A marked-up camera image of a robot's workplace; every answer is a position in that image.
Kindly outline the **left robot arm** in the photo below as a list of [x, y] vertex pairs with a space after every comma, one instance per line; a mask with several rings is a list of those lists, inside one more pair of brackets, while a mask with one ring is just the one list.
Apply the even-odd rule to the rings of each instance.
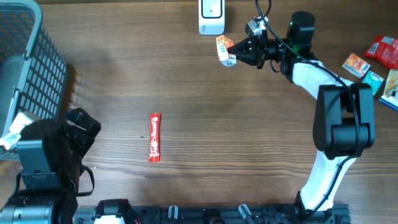
[[93, 171], [82, 159], [93, 145], [101, 124], [81, 108], [69, 109], [63, 120], [28, 121], [17, 131], [17, 153], [22, 170], [16, 187], [1, 209], [1, 223], [141, 223], [126, 199], [100, 201], [78, 211], [80, 177]]

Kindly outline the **orange small box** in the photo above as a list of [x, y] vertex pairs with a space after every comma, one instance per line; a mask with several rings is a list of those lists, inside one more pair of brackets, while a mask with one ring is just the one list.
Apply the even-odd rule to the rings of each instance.
[[218, 58], [225, 67], [236, 65], [236, 56], [228, 52], [228, 49], [233, 45], [234, 42], [225, 35], [220, 35], [216, 38]]
[[342, 67], [358, 78], [362, 78], [370, 69], [370, 64], [355, 54], [350, 54]]

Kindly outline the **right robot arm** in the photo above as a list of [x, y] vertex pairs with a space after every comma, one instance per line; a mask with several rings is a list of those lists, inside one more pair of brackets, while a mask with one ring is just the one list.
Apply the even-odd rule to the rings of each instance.
[[279, 63], [279, 73], [316, 100], [312, 136], [317, 155], [296, 205], [302, 221], [323, 220], [349, 167], [374, 144], [372, 89], [341, 78], [315, 57], [315, 17], [309, 12], [292, 14], [285, 38], [268, 38], [274, 30], [263, 14], [249, 21], [245, 31], [247, 38], [229, 47], [229, 54], [258, 69], [265, 62]]

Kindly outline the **teal small box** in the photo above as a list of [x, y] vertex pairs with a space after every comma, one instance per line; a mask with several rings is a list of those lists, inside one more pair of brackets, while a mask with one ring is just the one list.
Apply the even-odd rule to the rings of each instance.
[[373, 71], [368, 71], [362, 80], [363, 83], [367, 83], [371, 87], [373, 95], [377, 93], [383, 81], [384, 79]]

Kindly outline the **red stick sachet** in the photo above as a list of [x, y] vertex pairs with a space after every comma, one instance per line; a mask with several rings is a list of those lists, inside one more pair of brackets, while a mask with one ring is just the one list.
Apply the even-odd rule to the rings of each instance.
[[160, 161], [160, 113], [150, 114], [149, 162]]

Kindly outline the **white cream snack bag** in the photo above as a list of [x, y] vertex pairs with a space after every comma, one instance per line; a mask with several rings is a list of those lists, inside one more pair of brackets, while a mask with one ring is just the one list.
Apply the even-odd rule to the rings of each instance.
[[397, 84], [398, 84], [397, 70], [390, 69], [388, 77], [386, 79], [386, 84], [384, 87], [383, 94], [379, 99], [379, 102], [385, 104], [386, 106], [388, 106], [396, 111], [397, 111], [397, 106], [398, 106], [398, 104], [397, 104], [397, 98], [398, 98]]

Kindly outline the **red candy bag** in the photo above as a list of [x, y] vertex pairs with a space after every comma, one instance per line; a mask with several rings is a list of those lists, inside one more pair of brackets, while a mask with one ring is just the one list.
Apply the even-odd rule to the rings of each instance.
[[388, 69], [397, 70], [397, 39], [383, 35], [375, 36], [364, 56], [376, 59]]

